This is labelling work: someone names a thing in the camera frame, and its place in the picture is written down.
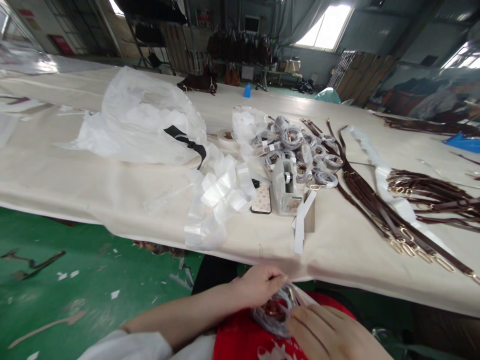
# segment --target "curtain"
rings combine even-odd
[[[277,46],[295,44],[317,23],[332,0],[282,0],[277,5],[273,37]]]

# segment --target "brown handbag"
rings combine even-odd
[[[223,77],[223,82],[231,86],[240,86],[240,76],[235,68],[233,63],[230,63],[226,68],[225,76]]]

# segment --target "table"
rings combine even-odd
[[[117,71],[111,67],[7,77],[0,79],[0,92],[99,111],[103,93]],[[170,83],[180,80],[162,74],[151,76]],[[231,126],[232,107],[236,105],[251,106],[273,117],[282,114],[291,120],[311,119],[324,131],[329,118],[334,131],[344,125],[361,128],[393,168],[435,177],[431,168],[416,160],[421,157],[452,181],[475,185],[465,175],[475,170],[475,164],[449,153],[452,148],[440,141],[444,137],[385,127],[366,110],[263,91],[244,98],[242,88],[222,84],[216,96],[194,91],[187,96],[211,134]],[[58,107],[50,106],[34,114],[33,120],[21,121],[7,146],[0,149],[0,206],[103,224],[121,237],[185,248],[184,224],[192,189],[169,200],[166,208],[154,214],[146,213],[143,202],[186,186],[188,168],[122,163],[53,146],[75,139],[83,121],[81,115],[57,114]],[[209,139],[217,142],[215,137]],[[346,135],[345,141],[350,161],[368,161],[351,136]],[[459,149],[455,152],[480,161],[478,155]],[[375,184],[371,167],[354,167]],[[478,190],[468,191],[480,195]],[[293,252],[290,218],[250,212],[227,222],[228,240],[210,254],[246,264],[275,264],[295,281],[318,279],[480,317],[480,286],[458,271],[449,273],[418,257],[397,254],[337,190],[318,192],[315,214],[315,233],[306,234],[303,255]],[[477,233],[443,224],[429,228],[461,261],[480,273]]]

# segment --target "person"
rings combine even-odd
[[[469,97],[477,83],[466,79],[456,80],[452,86],[437,91],[423,99],[408,114],[409,118],[440,122],[458,122],[467,117],[465,114],[455,114],[462,101]]]
[[[320,302],[330,306],[291,310],[286,326],[292,338],[263,330],[249,309],[264,305],[287,281],[277,267],[253,266],[234,281],[141,313],[79,360],[392,360],[346,307],[326,296]]]

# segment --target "hand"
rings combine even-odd
[[[393,360],[359,322],[329,306],[295,307],[286,326],[309,360]]]
[[[241,278],[232,282],[233,293],[242,308],[257,308],[285,284],[287,277],[275,266],[255,265]]]

